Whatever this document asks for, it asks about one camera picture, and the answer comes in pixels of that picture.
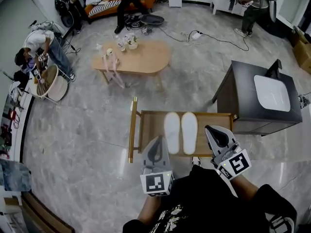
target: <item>backpack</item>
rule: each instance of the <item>backpack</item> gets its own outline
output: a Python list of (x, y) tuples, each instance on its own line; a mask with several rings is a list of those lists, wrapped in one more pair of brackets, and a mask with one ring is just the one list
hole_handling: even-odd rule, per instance
[(64, 0), (54, 0), (54, 5), (60, 16), (68, 14), (69, 2), (65, 2)]

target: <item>slipper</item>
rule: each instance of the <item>slipper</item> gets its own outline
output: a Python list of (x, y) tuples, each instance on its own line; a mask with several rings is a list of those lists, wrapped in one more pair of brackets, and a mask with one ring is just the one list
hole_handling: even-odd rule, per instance
[(183, 134), (184, 153), (194, 154), (196, 138), (198, 136), (198, 121), (191, 112), (186, 112), (181, 118), (181, 130)]
[(164, 135), (170, 154), (179, 152), (180, 118), (176, 112), (169, 112), (164, 118)]

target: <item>wooden coffee table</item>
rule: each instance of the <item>wooden coffee table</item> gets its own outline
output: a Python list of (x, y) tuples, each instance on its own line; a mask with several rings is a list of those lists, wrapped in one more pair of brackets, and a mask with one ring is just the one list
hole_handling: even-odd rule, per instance
[[(121, 52), (118, 45), (113, 41), (103, 44), (104, 53), (109, 48), (113, 49), (116, 57), (120, 60), (120, 64), (117, 65), (118, 73), (156, 76), (158, 85), (163, 89), (159, 72), (168, 66), (170, 62), (171, 50), (167, 43), (158, 40), (141, 40), (138, 42), (137, 49), (129, 50), (127, 48), (125, 52)], [(92, 67), (99, 70), (103, 74), (106, 83), (109, 84), (99, 54), (92, 57)]]

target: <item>wooden tray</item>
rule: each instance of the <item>wooden tray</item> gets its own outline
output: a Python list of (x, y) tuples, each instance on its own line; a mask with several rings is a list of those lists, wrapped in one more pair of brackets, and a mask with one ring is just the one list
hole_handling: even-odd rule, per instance
[[(130, 129), (130, 144), (129, 144), (129, 163), (133, 162), (133, 150), (138, 150), (142, 153), (146, 146), (151, 140), (159, 135), (164, 136), (164, 117), (168, 111), (141, 111), (137, 112), (137, 98), (133, 100), (132, 106), (132, 120)], [(185, 112), (176, 112), (180, 119)], [(140, 117), (140, 127), (139, 127), (139, 143), (138, 147), (134, 147), (134, 136), (135, 136), (135, 123), (136, 115)], [(207, 138), (205, 135), (206, 125), (219, 125), (229, 130), (232, 130), (233, 119), (231, 114), (227, 113), (201, 113), (194, 112), (194, 115), (198, 121), (198, 136), (196, 141), (196, 150), (193, 155), (187, 155), (183, 151), (183, 139), (182, 132), (180, 129), (179, 134), (179, 146), (180, 150), (176, 156), (198, 156), (198, 157), (211, 157), (212, 150), (207, 144)]]

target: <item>bottle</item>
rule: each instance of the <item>bottle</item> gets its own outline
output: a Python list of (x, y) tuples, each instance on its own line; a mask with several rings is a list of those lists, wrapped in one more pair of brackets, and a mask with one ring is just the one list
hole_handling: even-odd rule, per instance
[(124, 44), (123, 44), (122, 39), (120, 39), (120, 38), (116, 35), (116, 36), (115, 36), (115, 40), (116, 40), (116, 42), (117, 42), (117, 44), (118, 44), (120, 50), (121, 50), (122, 52), (124, 52), (124, 51), (125, 51), (125, 46), (124, 46)]

